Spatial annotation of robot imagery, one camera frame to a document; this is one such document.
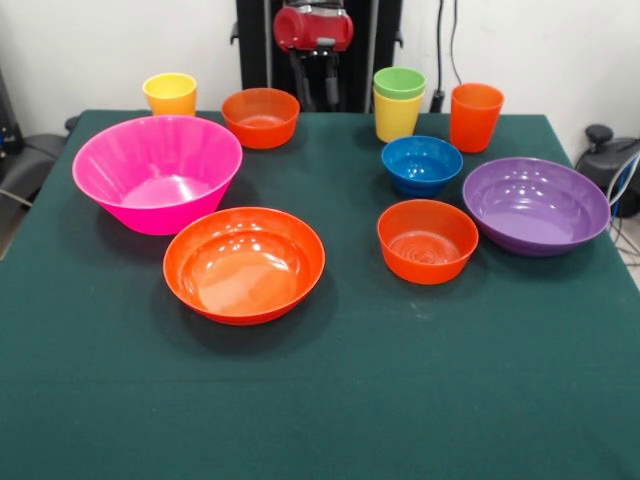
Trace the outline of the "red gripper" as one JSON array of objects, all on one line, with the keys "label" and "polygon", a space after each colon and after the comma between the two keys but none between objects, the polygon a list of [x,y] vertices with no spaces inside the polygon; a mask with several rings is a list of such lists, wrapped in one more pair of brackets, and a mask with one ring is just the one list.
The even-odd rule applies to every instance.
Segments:
[{"label": "red gripper", "polygon": [[283,6],[273,20],[276,45],[289,50],[289,60],[294,73],[296,97],[302,111],[313,110],[309,80],[305,72],[303,56],[299,51],[329,48],[324,52],[326,60],[326,98],[329,110],[339,106],[338,54],[345,51],[354,36],[351,17],[343,8],[316,5]]}]

